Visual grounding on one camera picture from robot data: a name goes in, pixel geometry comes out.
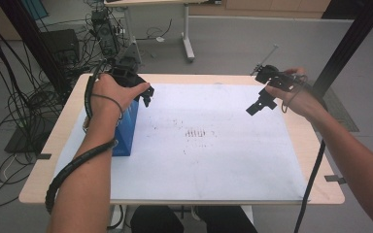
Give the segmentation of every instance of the black device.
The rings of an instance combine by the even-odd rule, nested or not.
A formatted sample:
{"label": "black device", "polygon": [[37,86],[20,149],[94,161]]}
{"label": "black device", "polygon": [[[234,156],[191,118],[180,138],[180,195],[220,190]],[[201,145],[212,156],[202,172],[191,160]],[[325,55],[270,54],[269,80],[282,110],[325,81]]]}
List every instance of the black device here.
{"label": "black device", "polygon": [[[132,87],[139,83],[144,83],[145,80],[136,74],[132,68],[132,63],[120,63],[108,71],[114,80],[123,87]],[[151,97],[153,96],[153,88],[150,86],[146,91],[135,98],[136,101],[140,97],[143,98],[146,107],[150,105]]]}
{"label": "black device", "polygon": [[[294,91],[297,86],[301,86],[301,88],[309,91],[325,107],[322,98],[306,83],[308,79],[305,75],[280,72],[277,67],[272,65],[259,65],[255,68],[254,72],[257,72],[255,77],[256,81],[277,87],[283,91],[291,92]],[[253,116],[264,107],[269,107],[273,110],[277,107],[274,99],[275,97],[270,95],[265,88],[262,89],[259,93],[258,100],[247,109],[247,113]]]}
{"label": "black device", "polygon": [[41,32],[45,45],[60,65],[79,62],[80,44],[73,29]]}
{"label": "black device", "polygon": [[108,20],[108,10],[92,11],[90,20],[93,26],[92,34],[98,40],[102,54],[105,57],[117,55],[119,52],[118,38]]}

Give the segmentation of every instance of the hand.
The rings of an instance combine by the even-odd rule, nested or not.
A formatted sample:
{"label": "hand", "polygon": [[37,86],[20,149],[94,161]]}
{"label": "hand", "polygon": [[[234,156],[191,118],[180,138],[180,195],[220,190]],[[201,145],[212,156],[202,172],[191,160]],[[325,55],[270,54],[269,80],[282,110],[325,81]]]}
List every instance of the hand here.
{"label": "hand", "polygon": [[[115,82],[114,78],[108,74],[100,74],[99,80],[95,82],[92,93],[106,96],[117,101],[122,110],[125,111],[132,100],[150,87],[149,83],[140,83],[134,87],[122,87]],[[92,96],[91,99],[92,113],[108,114],[110,117],[119,117],[120,109],[116,103],[105,98]]]}
{"label": "hand", "polygon": [[[287,74],[301,74],[305,73],[304,68],[291,68],[285,71]],[[279,88],[267,85],[265,90],[270,93],[272,96],[280,98],[284,101],[284,104],[287,105],[289,102],[289,108],[292,109],[295,113],[306,117],[311,121],[313,115],[320,113],[324,108],[317,101],[317,99],[312,96],[308,91],[301,89],[294,89],[292,92],[286,92],[280,90]]]}

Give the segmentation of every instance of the black pole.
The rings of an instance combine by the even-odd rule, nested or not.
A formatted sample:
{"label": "black pole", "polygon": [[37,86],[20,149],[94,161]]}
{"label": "black pole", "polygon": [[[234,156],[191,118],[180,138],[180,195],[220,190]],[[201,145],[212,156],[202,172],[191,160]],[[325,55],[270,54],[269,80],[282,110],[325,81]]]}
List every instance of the black pole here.
{"label": "black pole", "polygon": [[344,38],[331,55],[322,72],[314,83],[314,90],[319,96],[326,91],[341,73],[344,66],[356,52],[359,45],[373,28],[373,0],[367,1],[359,12],[356,20],[348,29]]}
{"label": "black pole", "polygon": [[25,9],[21,0],[0,0],[0,7],[47,75],[62,103],[65,103],[71,93],[72,86],[68,84],[64,74],[42,40],[35,20]]}

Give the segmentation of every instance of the forearm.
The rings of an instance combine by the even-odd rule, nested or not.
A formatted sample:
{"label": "forearm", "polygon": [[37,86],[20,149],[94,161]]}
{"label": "forearm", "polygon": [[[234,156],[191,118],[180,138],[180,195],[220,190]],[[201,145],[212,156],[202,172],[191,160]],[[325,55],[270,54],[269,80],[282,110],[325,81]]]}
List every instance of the forearm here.
{"label": "forearm", "polygon": [[[94,116],[76,156],[109,142],[116,120]],[[75,170],[62,184],[52,211],[49,232],[105,232],[109,219],[111,150]]]}
{"label": "forearm", "polygon": [[373,219],[373,152],[327,112],[315,112],[309,120],[321,132],[350,189]]}

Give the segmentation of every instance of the gray floor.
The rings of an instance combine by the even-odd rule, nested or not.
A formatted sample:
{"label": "gray floor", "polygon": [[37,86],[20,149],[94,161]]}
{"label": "gray floor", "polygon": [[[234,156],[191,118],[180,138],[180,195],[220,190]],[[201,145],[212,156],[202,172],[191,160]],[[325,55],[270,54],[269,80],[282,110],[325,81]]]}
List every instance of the gray floor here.
{"label": "gray floor", "polygon": [[[144,60],[141,72],[248,75],[254,65],[272,49],[272,45],[278,44],[280,48],[267,63],[279,69],[303,66],[310,79],[313,79],[321,72],[350,25],[350,21],[336,20],[192,17],[190,39],[195,60],[192,63],[187,61],[182,41],[175,30],[181,28],[181,24],[175,23],[174,32],[171,30],[168,33],[164,43],[139,42]],[[20,43],[13,42],[12,45],[19,54],[22,53]],[[18,77],[19,85],[28,89],[27,80]],[[373,150],[373,30],[332,88],[359,128],[359,132],[354,134]],[[0,120],[8,113],[5,109],[7,99],[8,91],[0,79]],[[14,130],[14,124],[5,124],[0,129],[0,165],[9,156],[3,148]],[[332,160],[329,160],[338,173]],[[15,165],[11,166],[8,174],[15,169]],[[18,195],[22,184],[3,188],[0,203]],[[372,221],[348,186],[343,184],[342,189],[346,196],[344,204],[308,206],[301,232],[373,232]],[[253,210],[259,232],[290,232],[299,207],[259,205],[253,206]],[[0,207],[0,232],[44,232],[48,219],[44,206],[24,205],[16,201]],[[186,232],[205,232],[205,225],[194,221],[190,214],[186,214],[183,223]]]}

